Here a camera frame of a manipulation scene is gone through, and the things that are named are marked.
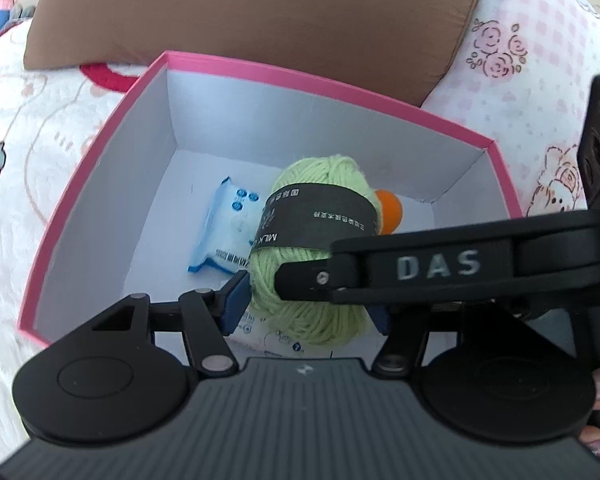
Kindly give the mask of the green yarn ball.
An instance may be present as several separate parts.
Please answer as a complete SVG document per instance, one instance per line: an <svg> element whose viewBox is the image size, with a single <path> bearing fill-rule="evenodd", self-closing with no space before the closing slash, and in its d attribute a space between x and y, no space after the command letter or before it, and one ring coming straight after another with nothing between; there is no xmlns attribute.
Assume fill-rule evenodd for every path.
<svg viewBox="0 0 600 480"><path fill-rule="evenodd" d="M364 334L362 306L280 299L275 273L284 263L326 259L336 240L372 236L382 226L375 191L356 161L332 155L298 160L272 185L259 233L272 229L274 242L255 242L249 258L249 310L302 344L341 346Z"/></svg>

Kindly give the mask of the small white tissue pack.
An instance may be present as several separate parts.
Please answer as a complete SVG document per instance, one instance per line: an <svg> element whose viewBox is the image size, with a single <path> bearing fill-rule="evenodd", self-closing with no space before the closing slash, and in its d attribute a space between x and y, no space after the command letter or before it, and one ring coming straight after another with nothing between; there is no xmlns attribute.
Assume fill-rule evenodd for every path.
<svg viewBox="0 0 600 480"><path fill-rule="evenodd" d="M340 359L360 358L371 361L386 341L371 322L366 332L347 344L316 346L276 330L266 318L254 316L250 310L240 319L236 330L226 337L230 348L250 356L270 356L289 359Z"/></svg>

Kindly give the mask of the blue wet wipes pack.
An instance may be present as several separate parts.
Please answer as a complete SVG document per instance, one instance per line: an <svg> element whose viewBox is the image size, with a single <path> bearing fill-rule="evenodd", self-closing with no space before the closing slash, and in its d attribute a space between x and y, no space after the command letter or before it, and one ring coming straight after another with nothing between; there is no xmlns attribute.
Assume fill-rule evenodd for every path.
<svg viewBox="0 0 600 480"><path fill-rule="evenodd" d="M258 192L225 178L213 194L188 272L197 273L204 266L229 274L246 270L262 211Z"/></svg>

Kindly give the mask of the pink checkered pillow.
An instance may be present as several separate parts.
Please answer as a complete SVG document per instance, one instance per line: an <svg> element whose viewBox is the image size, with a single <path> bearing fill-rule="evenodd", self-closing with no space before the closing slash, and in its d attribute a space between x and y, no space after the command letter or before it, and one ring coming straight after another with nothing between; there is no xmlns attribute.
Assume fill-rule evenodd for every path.
<svg viewBox="0 0 600 480"><path fill-rule="evenodd" d="M598 74L588 0L478 0L422 107L498 144L526 216L583 209L577 149Z"/></svg>

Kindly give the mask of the brown pillow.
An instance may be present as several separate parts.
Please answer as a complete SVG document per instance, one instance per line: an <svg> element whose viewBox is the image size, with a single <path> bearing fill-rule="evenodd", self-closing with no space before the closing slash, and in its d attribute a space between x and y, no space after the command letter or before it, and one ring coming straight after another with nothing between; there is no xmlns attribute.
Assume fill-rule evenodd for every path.
<svg viewBox="0 0 600 480"><path fill-rule="evenodd" d="M166 51L300 70L418 105L478 0L38 0L23 63L148 65Z"/></svg>

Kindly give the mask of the pink cardboard box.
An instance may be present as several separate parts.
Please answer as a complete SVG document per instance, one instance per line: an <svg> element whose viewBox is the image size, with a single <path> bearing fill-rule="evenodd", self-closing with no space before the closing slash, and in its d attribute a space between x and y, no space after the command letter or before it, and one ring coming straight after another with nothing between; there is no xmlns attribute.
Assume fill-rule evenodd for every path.
<svg viewBox="0 0 600 480"><path fill-rule="evenodd" d="M19 329L49 344L130 292L171 300L221 274L187 272L225 178L268 192L305 157L352 157L400 197L401 229L521 215L498 144L381 94L295 70L166 52L137 79L62 194Z"/></svg>

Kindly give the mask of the orange makeup sponge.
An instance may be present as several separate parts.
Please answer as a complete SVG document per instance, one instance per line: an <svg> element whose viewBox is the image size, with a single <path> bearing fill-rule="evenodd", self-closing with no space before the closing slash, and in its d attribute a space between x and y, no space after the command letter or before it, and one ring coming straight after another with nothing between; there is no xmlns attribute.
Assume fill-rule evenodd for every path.
<svg viewBox="0 0 600 480"><path fill-rule="evenodd" d="M381 235L392 234L403 219L403 207L398 196L387 190L376 190L376 197L381 206Z"/></svg>

